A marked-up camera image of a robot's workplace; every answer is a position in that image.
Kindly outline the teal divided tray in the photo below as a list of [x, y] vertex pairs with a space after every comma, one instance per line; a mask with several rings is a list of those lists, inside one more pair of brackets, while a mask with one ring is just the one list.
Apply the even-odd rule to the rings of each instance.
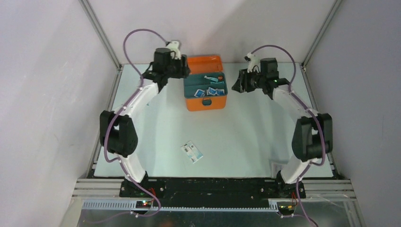
[[184, 88], [184, 97], [185, 98], [197, 98], [194, 96], [197, 89], [204, 90], [205, 96], [208, 96], [207, 89], [209, 87], [211, 87], [209, 85], [211, 81], [208, 79], [205, 79], [204, 76], [218, 78], [219, 82], [224, 81], [225, 86], [221, 87], [221, 89], [223, 89], [225, 91], [224, 96], [226, 96], [228, 94], [227, 82], [226, 82], [226, 78], [225, 78], [225, 75], [223, 72], [200, 73], [200, 74], [192, 74], [189, 77], [187, 77], [186, 79], [184, 79], [183, 88]]

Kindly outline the teal small packet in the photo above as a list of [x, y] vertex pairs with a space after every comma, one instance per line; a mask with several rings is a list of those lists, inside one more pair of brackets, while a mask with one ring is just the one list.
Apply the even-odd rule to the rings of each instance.
[[218, 79], [218, 78], [215, 78], [215, 77], [204, 76], [204, 78], [205, 78], [205, 79], [208, 79], [208, 80], [210, 80], [210, 81], [212, 81], [212, 82], [219, 82], [219, 79]]

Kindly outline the blue white alcohol pad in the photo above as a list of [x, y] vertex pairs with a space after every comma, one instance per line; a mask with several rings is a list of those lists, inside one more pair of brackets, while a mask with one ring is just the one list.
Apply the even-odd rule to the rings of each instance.
[[205, 96], [205, 91], [202, 90], [202, 89], [197, 89], [195, 94], [194, 94], [194, 96], [195, 97], [204, 97]]

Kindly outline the teal wrapper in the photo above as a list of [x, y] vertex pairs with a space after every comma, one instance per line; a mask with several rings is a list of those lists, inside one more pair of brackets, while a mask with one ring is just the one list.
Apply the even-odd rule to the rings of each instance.
[[217, 88], [217, 89], [221, 89], [221, 87], [224, 87], [224, 86], [225, 86], [225, 82], [224, 82], [224, 81], [220, 81], [220, 82], [211, 81], [209, 85], [210, 85], [211, 87], [215, 87], [215, 88]]

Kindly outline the orange medicine box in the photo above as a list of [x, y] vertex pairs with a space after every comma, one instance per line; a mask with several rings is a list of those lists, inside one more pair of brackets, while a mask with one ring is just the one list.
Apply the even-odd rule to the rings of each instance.
[[[223, 72], [223, 64], [219, 55], [204, 55], [188, 58], [191, 70], [189, 75], [200, 73]], [[226, 106], [226, 96], [205, 96], [202, 98], [185, 98], [186, 107], [189, 111], [205, 111], [223, 109]]]

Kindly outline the small blue white sachet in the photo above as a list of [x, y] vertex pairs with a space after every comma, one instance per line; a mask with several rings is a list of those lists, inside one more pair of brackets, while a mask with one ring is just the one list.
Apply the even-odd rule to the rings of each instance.
[[208, 96], [215, 96], [216, 94], [217, 94], [216, 89], [214, 89], [214, 88], [212, 88], [212, 87], [209, 87], [209, 88], [207, 89], [207, 95], [208, 95]]

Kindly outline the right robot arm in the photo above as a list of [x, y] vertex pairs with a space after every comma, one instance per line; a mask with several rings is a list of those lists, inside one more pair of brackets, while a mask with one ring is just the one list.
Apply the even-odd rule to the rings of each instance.
[[293, 156], [278, 173], [281, 181], [275, 184], [275, 192], [286, 198], [294, 191], [293, 183], [300, 182], [310, 166], [322, 166], [326, 154], [332, 150], [332, 118], [308, 106], [292, 88], [291, 82], [281, 78], [275, 58], [259, 60], [249, 54], [246, 69], [239, 76], [232, 90], [249, 93], [257, 89], [288, 112], [295, 122], [291, 141]]

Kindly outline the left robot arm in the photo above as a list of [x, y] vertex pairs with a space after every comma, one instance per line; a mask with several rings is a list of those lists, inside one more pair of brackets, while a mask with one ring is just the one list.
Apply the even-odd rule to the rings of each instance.
[[169, 44], [156, 48], [154, 59], [140, 75], [138, 88], [115, 111], [102, 111], [100, 120], [100, 143], [104, 148], [106, 162], [118, 162], [125, 178], [132, 183], [131, 191], [138, 197], [149, 192], [147, 174], [135, 150], [139, 139], [134, 118], [155, 97], [170, 78], [184, 79], [190, 74], [187, 56], [178, 47]]

